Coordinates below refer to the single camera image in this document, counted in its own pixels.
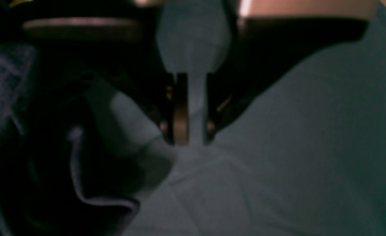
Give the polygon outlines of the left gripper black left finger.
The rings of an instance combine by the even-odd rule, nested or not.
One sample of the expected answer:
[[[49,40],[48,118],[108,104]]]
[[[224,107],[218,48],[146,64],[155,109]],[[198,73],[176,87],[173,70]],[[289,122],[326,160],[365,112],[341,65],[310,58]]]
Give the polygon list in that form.
[[[31,0],[21,28],[77,54],[129,96],[171,145],[189,143],[188,75],[169,72],[156,41],[168,0]]]

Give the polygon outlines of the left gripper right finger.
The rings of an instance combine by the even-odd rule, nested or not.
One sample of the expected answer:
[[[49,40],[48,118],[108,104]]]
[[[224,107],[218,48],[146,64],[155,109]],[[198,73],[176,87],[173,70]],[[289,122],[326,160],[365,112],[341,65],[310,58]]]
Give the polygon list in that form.
[[[262,94],[314,53],[358,41],[369,20],[349,17],[236,18],[225,60],[207,75],[204,142],[231,125]]]

